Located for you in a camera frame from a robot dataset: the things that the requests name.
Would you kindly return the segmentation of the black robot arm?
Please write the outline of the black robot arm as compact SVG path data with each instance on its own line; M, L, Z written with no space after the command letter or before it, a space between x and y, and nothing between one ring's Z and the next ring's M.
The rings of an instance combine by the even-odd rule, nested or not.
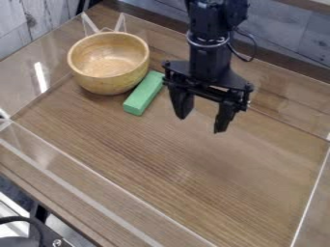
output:
M175 115L186 119L199 96L220 104L214 131L228 130L236 114L249 107L254 85L232 68L238 55L232 45L248 19L248 0L185 0L190 18L187 61L166 61L165 84Z

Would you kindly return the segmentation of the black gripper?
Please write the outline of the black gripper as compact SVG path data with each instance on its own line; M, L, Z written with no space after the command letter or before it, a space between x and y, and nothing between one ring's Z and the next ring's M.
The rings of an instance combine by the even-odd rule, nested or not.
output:
M233 32L204 37L187 32L190 58L165 61L165 85L169 89L175 116L185 120L199 96L220 104L214 132L226 132L237 112L246 111L254 86L232 68Z

